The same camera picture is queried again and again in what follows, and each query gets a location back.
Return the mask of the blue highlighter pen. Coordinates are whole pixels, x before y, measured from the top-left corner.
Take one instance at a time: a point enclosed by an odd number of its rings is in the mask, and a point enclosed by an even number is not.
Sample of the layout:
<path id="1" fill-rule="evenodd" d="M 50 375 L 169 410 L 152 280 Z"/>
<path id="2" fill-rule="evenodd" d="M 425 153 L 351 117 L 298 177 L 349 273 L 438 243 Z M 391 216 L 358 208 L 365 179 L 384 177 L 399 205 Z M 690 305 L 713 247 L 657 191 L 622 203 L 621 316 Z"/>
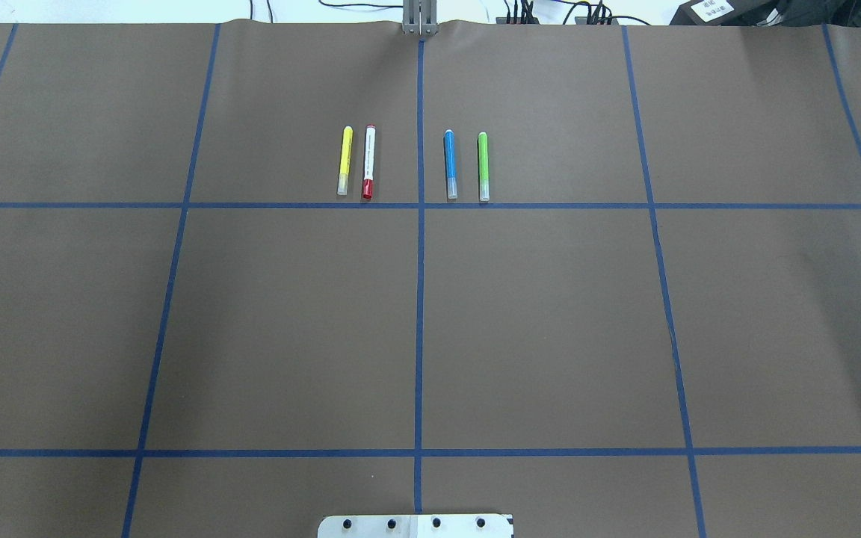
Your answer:
<path id="1" fill-rule="evenodd" d="M 454 200 L 458 198 L 457 138 L 452 129 L 447 129 L 442 140 L 445 159 L 445 192 L 448 200 Z"/>

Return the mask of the red and white marker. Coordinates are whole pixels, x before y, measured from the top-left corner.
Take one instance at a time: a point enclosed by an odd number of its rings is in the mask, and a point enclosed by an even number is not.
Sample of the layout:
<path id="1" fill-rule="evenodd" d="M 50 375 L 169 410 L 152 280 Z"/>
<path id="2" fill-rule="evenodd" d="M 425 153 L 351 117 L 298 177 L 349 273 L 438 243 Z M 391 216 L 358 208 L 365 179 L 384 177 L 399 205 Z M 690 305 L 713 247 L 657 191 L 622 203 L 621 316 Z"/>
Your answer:
<path id="1" fill-rule="evenodd" d="M 363 165 L 362 165 L 362 191 L 361 197 L 370 200 L 374 194 L 374 164 L 376 149 L 377 129 L 376 125 L 365 127 L 365 139 L 363 139 Z"/>

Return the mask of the green highlighter pen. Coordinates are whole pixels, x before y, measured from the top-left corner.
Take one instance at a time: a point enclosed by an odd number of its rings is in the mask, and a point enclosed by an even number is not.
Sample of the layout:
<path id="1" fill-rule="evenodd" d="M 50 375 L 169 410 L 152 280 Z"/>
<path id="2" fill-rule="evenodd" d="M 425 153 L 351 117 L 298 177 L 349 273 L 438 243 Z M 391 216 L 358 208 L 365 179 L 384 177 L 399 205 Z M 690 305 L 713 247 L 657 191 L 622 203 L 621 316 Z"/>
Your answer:
<path id="1" fill-rule="evenodd" d="M 491 200 L 491 188 L 489 137 L 487 132 L 478 134 L 476 149 L 478 150 L 478 200 L 481 203 L 488 203 Z"/>

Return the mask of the yellow highlighter pen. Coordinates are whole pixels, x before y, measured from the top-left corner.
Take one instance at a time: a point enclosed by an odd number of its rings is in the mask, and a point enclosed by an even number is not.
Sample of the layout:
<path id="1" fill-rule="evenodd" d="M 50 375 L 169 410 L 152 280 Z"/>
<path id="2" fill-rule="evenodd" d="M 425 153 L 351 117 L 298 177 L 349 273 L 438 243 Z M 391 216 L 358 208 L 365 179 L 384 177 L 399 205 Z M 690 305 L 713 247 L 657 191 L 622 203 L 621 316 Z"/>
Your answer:
<path id="1" fill-rule="evenodd" d="M 339 174 L 337 180 L 337 194 L 339 197 L 346 197 L 348 195 L 353 140 L 353 127 L 345 126 L 344 130 L 342 130 L 341 149 L 339 149 Z"/>

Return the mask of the brown paper table cover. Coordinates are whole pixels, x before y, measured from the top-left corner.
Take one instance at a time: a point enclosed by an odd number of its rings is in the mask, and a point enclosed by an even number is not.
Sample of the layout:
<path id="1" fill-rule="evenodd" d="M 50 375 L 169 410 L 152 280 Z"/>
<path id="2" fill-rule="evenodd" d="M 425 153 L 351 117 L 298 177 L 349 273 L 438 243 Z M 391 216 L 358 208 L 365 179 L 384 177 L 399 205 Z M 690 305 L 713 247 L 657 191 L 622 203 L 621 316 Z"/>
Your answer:
<path id="1" fill-rule="evenodd" d="M 413 512 L 861 537 L 861 28 L 0 25 L 0 537 Z"/>

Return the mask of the black box with label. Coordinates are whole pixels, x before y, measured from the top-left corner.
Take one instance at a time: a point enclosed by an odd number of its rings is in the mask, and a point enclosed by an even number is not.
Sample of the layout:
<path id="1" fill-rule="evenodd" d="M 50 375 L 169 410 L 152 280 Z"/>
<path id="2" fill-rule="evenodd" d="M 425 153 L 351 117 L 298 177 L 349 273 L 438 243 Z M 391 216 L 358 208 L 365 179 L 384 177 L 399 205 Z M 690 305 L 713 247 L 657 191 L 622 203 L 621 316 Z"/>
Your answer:
<path id="1" fill-rule="evenodd" d="M 778 13 L 780 1 L 688 1 L 680 4 L 670 26 L 759 26 Z"/>

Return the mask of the grey aluminium frame post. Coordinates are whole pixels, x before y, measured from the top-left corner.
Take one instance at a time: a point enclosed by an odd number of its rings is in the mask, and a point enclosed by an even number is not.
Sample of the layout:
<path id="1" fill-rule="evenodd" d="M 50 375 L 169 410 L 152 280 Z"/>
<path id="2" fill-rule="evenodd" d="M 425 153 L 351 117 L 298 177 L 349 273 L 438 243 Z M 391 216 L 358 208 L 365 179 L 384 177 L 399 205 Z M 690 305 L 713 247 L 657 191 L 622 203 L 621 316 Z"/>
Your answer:
<path id="1" fill-rule="evenodd" d="M 406 35 L 430 37 L 438 32 L 437 0 L 403 0 L 402 31 Z"/>

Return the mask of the white column base plate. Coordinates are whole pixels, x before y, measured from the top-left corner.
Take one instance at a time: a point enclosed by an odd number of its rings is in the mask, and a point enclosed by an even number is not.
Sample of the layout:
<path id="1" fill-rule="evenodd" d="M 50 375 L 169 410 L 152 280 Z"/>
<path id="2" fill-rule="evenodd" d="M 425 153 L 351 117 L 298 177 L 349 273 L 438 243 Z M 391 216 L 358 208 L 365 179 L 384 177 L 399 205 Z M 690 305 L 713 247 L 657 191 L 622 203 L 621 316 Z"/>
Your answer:
<path id="1" fill-rule="evenodd" d="M 511 515 L 496 513 L 328 516 L 318 537 L 513 537 Z"/>

